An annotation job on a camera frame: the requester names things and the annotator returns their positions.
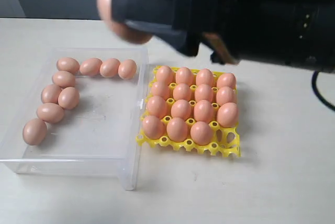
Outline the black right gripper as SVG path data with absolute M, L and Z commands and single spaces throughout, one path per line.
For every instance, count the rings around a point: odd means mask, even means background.
M 143 44 L 155 36 L 187 57 L 197 56 L 203 43 L 214 62 L 237 64 L 224 42 L 236 6 L 237 0 L 111 0 L 111 18 L 126 26 L 128 42 Z

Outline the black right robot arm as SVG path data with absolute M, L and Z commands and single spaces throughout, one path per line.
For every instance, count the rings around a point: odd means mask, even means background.
M 111 0 L 111 16 L 187 57 L 334 72 L 334 0 Z

